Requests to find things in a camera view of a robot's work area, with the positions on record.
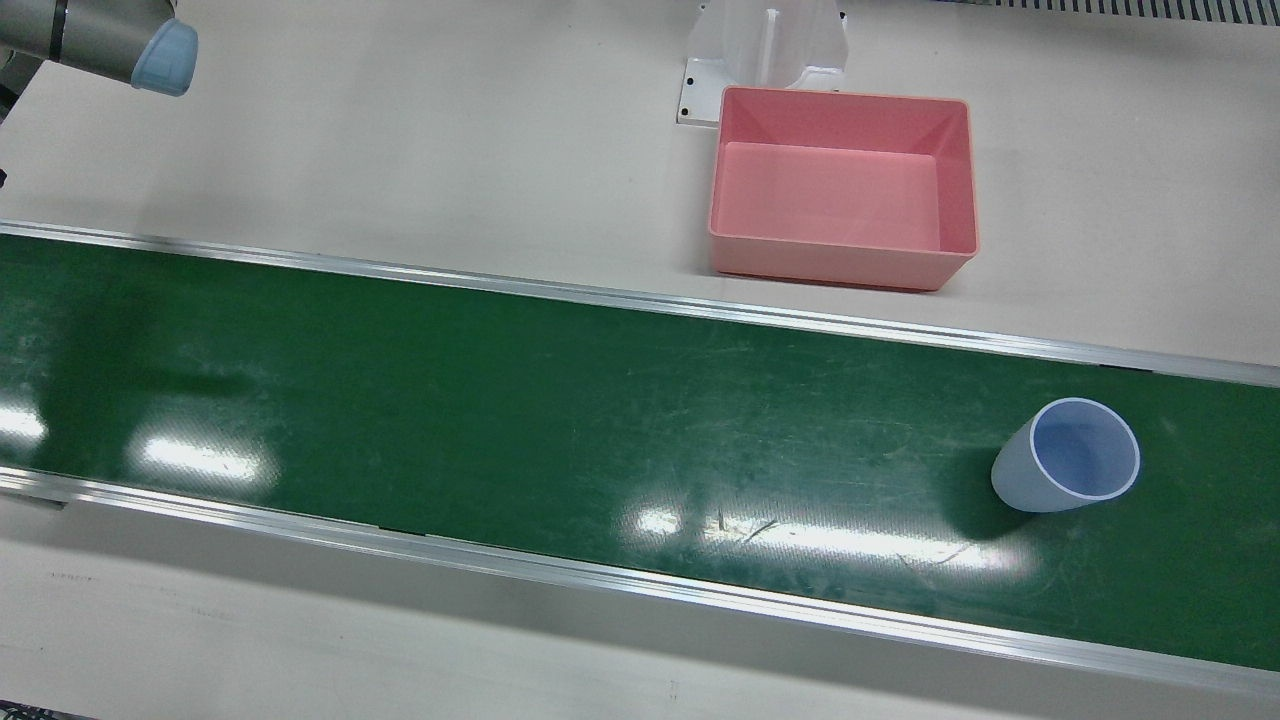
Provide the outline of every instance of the green conveyor belt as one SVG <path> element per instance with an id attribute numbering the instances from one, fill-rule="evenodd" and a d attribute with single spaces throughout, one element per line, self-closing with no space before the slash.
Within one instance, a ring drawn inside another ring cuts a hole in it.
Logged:
<path id="1" fill-rule="evenodd" d="M 1119 501 L 1000 445 L 1085 396 Z M 1280 391 L 0 236 L 0 462 L 1280 670 Z"/>

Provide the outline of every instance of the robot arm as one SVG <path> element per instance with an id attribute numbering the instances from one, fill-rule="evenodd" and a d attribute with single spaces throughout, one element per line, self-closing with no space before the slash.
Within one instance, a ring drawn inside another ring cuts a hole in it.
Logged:
<path id="1" fill-rule="evenodd" d="M 0 0 L 0 119 L 41 60 L 178 96 L 196 51 L 174 0 Z"/>

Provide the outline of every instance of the pink bin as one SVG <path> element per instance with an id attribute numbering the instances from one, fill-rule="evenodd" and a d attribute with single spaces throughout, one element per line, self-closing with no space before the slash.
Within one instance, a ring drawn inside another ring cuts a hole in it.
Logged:
<path id="1" fill-rule="evenodd" d="M 730 87 L 709 228 L 722 273 L 938 290 L 978 254 L 969 108 Z"/>

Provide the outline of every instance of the scratch mark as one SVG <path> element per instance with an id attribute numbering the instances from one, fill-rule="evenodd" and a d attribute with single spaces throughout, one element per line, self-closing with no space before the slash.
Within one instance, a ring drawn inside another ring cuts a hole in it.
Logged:
<path id="1" fill-rule="evenodd" d="M 755 530 L 754 533 L 746 536 L 746 539 L 742 541 L 742 544 L 746 544 L 746 543 L 751 542 L 753 539 L 755 539 L 755 536 L 763 533 L 764 530 L 768 530 L 769 528 L 772 528 L 772 527 L 774 527 L 777 524 L 778 524 L 778 519 L 777 518 L 769 520 L 768 523 L 765 523 L 764 525 L 762 525 L 759 530 Z"/>
<path id="2" fill-rule="evenodd" d="M 957 548 L 957 550 L 956 550 L 955 552 L 952 552 L 951 555 L 948 555 L 948 556 L 943 557 L 942 560 L 938 560 L 937 562 L 934 562 L 934 565 L 946 565 L 947 562 L 951 562 L 951 561 L 952 561 L 952 560 L 955 560 L 955 559 L 956 559 L 956 557 L 957 557 L 957 556 L 959 556 L 959 555 L 960 555 L 961 552 L 964 552 L 964 551 L 969 550 L 970 547 L 973 547 L 973 542 L 966 542 L 966 543 L 961 544 L 961 546 L 960 546 L 960 547 L 959 547 L 959 548 Z"/>

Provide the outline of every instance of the metal grate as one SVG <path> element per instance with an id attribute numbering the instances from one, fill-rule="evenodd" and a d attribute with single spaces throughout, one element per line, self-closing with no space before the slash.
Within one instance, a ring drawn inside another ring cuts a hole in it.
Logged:
<path id="1" fill-rule="evenodd" d="M 1102 15 L 1169 18 L 1280 27 L 1277 0 L 951 0 L 970 5 L 1066 10 Z"/>

